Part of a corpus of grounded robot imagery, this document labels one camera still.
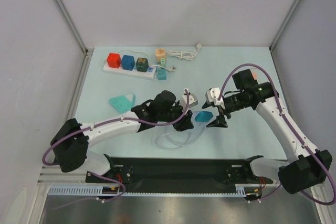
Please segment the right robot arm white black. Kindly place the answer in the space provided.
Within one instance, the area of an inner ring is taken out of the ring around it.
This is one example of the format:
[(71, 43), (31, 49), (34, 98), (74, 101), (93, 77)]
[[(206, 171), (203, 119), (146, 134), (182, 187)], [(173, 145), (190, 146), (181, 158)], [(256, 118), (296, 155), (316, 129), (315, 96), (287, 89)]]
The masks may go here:
[(290, 194), (323, 183), (332, 163), (329, 151), (319, 150), (309, 141), (286, 111), (278, 92), (268, 81), (258, 83), (249, 69), (233, 75), (238, 92), (224, 96), (219, 88), (205, 93), (203, 108), (218, 109), (219, 115), (208, 127), (227, 128), (233, 112), (252, 108), (270, 127), (286, 155), (286, 161), (258, 157), (242, 169), (243, 179), (254, 183), (260, 177), (279, 181)]

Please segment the round light blue socket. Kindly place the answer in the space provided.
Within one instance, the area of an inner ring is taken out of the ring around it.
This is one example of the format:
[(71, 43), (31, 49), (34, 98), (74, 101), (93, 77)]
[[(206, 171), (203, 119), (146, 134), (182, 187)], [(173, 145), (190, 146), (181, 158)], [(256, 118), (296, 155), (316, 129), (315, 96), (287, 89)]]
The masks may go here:
[(191, 130), (178, 132), (173, 126), (164, 126), (154, 140), (156, 147), (166, 151), (175, 151), (196, 143), (203, 135), (206, 130), (206, 125), (209, 123), (196, 122), (195, 116), (198, 112), (200, 111), (196, 111), (192, 116), (194, 128)]

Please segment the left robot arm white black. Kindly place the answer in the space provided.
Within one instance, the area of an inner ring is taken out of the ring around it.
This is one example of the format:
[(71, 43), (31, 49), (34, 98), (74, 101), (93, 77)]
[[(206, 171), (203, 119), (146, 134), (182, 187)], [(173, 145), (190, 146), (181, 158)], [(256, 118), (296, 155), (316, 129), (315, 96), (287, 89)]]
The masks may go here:
[(198, 101), (194, 94), (184, 90), (179, 100), (167, 90), (121, 114), (101, 122), (82, 124), (68, 119), (50, 142), (43, 155), (46, 166), (58, 165), (63, 173), (78, 169), (94, 172), (104, 182), (115, 178), (115, 168), (106, 155), (90, 148), (114, 137), (139, 133), (158, 126), (173, 126), (177, 132), (193, 129), (191, 107)]

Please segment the white power strip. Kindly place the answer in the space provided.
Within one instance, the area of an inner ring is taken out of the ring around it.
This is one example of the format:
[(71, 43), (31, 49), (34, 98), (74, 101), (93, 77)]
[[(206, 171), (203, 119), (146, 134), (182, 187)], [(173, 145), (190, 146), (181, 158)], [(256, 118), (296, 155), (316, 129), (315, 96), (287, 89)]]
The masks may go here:
[(107, 73), (122, 75), (122, 76), (153, 80), (156, 74), (156, 67), (149, 67), (146, 72), (140, 72), (140, 71), (137, 71), (136, 67), (134, 67), (132, 71), (124, 70), (122, 67), (111, 68), (108, 66), (107, 62), (104, 62), (103, 71)]

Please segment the blue square adapter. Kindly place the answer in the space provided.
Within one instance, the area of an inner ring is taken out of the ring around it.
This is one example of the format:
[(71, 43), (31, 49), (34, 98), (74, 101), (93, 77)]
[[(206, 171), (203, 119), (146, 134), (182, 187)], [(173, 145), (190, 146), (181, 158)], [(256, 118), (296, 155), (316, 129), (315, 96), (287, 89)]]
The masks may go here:
[(210, 111), (200, 111), (195, 116), (196, 122), (207, 123), (213, 118), (213, 113)]

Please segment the teal triangular power strip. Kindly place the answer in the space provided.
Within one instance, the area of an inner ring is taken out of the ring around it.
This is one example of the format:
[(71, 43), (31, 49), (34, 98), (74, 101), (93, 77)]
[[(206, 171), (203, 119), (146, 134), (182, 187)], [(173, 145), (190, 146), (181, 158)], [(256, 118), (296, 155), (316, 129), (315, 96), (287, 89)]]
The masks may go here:
[(109, 104), (120, 114), (130, 111), (135, 105), (136, 96), (133, 93), (119, 95), (109, 99)]

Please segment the dark green cube adapter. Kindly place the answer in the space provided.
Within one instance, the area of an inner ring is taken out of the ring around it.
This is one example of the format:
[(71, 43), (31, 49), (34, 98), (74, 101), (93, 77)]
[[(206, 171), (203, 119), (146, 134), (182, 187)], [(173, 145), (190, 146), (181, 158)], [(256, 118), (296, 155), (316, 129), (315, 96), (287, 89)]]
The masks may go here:
[(149, 62), (147, 58), (138, 57), (135, 63), (136, 70), (138, 72), (147, 72), (149, 67)]

